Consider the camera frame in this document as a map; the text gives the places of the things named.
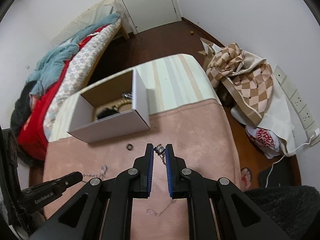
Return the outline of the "black fitness band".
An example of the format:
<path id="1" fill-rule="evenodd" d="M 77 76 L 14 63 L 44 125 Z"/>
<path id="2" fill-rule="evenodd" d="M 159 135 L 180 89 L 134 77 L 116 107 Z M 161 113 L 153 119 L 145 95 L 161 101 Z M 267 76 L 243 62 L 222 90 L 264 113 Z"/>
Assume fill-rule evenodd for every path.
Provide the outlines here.
<path id="1" fill-rule="evenodd" d="M 119 111 L 114 108 L 105 108 L 104 110 L 102 110 L 100 113 L 97 114 L 97 119 L 100 120 L 117 113 L 119 113 Z"/>

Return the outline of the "pink fuzzy table mat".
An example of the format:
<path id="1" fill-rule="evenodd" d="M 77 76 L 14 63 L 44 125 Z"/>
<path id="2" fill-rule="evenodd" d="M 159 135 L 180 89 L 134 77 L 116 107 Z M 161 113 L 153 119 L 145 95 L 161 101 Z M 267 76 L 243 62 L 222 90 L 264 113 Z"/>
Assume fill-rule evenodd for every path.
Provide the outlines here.
<path id="1" fill-rule="evenodd" d="M 74 171 L 114 178 L 133 166 L 147 144 L 172 144 L 174 154 L 209 179 L 228 178 L 241 184 L 238 152 L 223 107 L 214 99 L 188 104 L 150 116 L 149 130 L 87 144 L 70 137 L 51 142 L 44 163 L 44 180 Z M 187 202 L 173 202 L 168 193 L 166 168 L 155 157 L 151 195 L 133 201 L 132 239 L 188 239 Z"/>

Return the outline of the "red flip flop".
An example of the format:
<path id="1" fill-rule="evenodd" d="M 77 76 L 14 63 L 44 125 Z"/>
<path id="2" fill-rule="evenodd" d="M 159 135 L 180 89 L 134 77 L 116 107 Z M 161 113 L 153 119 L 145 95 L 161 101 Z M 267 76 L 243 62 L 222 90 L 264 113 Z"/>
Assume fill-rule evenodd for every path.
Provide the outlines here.
<path id="1" fill-rule="evenodd" d="M 247 191 L 251 187 L 252 172 L 249 168 L 244 167 L 241 169 L 241 190 Z"/>

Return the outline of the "white cardboard box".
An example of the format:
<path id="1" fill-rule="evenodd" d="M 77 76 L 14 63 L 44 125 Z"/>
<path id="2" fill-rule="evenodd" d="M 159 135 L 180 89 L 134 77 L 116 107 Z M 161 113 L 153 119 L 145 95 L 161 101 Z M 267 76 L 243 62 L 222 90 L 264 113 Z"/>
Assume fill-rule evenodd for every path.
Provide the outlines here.
<path id="1" fill-rule="evenodd" d="M 97 114 L 105 108 L 119 113 L 98 120 Z M 149 128 L 147 89 L 134 69 L 81 93 L 68 134 L 90 144 Z"/>

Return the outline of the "red blanket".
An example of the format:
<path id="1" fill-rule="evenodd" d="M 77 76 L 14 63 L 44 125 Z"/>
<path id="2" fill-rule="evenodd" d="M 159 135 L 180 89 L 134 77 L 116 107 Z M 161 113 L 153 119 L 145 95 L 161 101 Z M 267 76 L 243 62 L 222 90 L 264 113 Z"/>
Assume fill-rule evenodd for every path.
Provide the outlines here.
<path id="1" fill-rule="evenodd" d="M 67 71 L 67 67 L 70 63 L 70 60 L 65 62 L 65 66 L 62 70 L 60 78 L 56 83 L 54 83 L 44 94 L 40 97 L 40 99 L 36 102 L 35 107 L 29 117 L 29 119 L 24 123 L 21 131 L 17 137 L 18 144 L 20 147 L 26 152 L 28 155 L 33 157 L 36 160 L 44 161 L 46 158 L 48 140 L 43 131 L 43 121 L 44 117 L 47 113 L 47 109 L 55 96 L 57 90 L 59 89 L 65 73 Z M 93 69 L 89 74 L 89 79 L 99 62 L 99 56 L 97 62 L 94 64 Z"/>

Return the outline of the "striped pastel tablecloth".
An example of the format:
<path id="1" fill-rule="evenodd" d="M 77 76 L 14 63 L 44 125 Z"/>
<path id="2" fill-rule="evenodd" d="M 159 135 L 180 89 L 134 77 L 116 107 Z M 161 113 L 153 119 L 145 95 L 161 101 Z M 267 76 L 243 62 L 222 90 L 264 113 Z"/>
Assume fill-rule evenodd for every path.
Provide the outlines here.
<path id="1" fill-rule="evenodd" d="M 215 99 L 218 104 L 221 104 L 205 71 L 193 56 L 170 55 L 113 74 L 71 95 L 60 107 L 48 141 L 54 142 L 71 136 L 68 130 L 76 101 L 81 93 L 134 69 L 139 73 L 148 90 L 150 114 L 169 111 L 207 99 Z"/>

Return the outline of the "red white plastic bag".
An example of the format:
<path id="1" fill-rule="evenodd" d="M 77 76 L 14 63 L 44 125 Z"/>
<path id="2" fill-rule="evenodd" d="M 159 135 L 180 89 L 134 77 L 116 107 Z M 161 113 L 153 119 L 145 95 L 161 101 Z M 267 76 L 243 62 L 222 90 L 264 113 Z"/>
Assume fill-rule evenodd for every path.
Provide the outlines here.
<path id="1" fill-rule="evenodd" d="M 279 138 L 267 129 L 246 126 L 249 139 L 260 148 L 267 159 L 272 159 L 282 154 Z"/>

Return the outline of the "black fuzzy garment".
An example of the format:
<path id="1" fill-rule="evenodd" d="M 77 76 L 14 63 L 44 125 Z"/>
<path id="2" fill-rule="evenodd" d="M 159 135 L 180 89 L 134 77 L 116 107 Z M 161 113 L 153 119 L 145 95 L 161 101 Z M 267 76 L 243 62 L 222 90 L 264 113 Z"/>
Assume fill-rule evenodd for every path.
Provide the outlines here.
<path id="1" fill-rule="evenodd" d="M 15 137 L 18 137 L 21 128 L 31 115 L 29 93 L 36 81 L 30 81 L 23 88 L 20 97 L 15 102 L 15 107 L 10 119 L 10 128 Z"/>

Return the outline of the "checkered white grey quilt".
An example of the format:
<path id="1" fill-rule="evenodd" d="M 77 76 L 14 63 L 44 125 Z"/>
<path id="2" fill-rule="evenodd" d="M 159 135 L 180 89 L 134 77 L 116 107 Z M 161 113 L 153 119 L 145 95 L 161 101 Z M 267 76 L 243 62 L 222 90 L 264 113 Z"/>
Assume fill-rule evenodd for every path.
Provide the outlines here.
<path id="1" fill-rule="evenodd" d="M 120 28 L 121 19 L 113 24 L 102 26 L 93 33 L 88 34 L 79 44 L 80 50 L 71 59 L 63 81 L 53 97 L 43 121 L 43 131 L 47 138 L 50 137 L 57 114 L 71 95 L 85 86 L 89 74 L 102 53 L 104 47 L 111 41 L 112 36 Z"/>

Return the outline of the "checkered beige cloth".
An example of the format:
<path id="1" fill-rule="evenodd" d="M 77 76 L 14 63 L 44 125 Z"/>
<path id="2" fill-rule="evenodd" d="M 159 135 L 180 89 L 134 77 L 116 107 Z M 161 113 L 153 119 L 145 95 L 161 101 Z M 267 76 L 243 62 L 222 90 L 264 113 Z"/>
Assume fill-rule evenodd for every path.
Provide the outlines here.
<path id="1" fill-rule="evenodd" d="M 213 88 L 224 85 L 237 106 L 258 125 L 264 117 L 273 90 L 273 72 L 266 59 L 241 49 L 237 43 L 220 48 L 200 39 L 205 58 L 202 66 Z"/>

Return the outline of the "teal blue blanket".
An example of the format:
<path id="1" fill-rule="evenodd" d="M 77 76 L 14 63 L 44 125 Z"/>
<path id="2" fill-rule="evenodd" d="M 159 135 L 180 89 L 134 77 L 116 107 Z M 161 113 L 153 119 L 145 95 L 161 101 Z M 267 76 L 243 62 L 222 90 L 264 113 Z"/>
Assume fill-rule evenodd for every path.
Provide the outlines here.
<path id="1" fill-rule="evenodd" d="M 79 43 L 100 27 L 114 24 L 119 18 L 120 14 L 114 12 L 97 23 L 82 29 L 59 46 L 48 51 L 48 53 L 37 62 L 35 70 L 26 80 L 26 83 L 35 82 L 29 95 L 38 98 L 43 96 L 43 94 L 60 78 L 65 62 L 78 53 L 80 50 Z"/>

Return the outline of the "white door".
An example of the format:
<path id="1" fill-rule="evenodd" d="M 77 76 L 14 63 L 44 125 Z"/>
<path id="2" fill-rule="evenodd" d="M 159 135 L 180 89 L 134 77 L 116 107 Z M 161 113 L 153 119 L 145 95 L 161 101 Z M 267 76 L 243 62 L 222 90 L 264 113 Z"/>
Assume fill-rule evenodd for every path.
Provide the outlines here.
<path id="1" fill-rule="evenodd" d="M 118 0 L 125 9 L 132 31 L 146 30 L 181 20 L 177 0 Z"/>

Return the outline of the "white wall socket strip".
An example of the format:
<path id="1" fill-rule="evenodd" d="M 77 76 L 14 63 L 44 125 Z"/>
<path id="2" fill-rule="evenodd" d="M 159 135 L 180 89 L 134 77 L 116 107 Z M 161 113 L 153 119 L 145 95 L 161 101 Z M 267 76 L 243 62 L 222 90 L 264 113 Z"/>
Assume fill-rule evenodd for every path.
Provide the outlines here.
<path id="1" fill-rule="evenodd" d="M 299 90 L 278 65 L 276 65 L 274 70 L 274 77 L 297 113 L 307 138 L 311 140 L 310 145 L 313 146 L 319 143 L 319 126 L 314 120 L 307 103 L 300 95 Z"/>

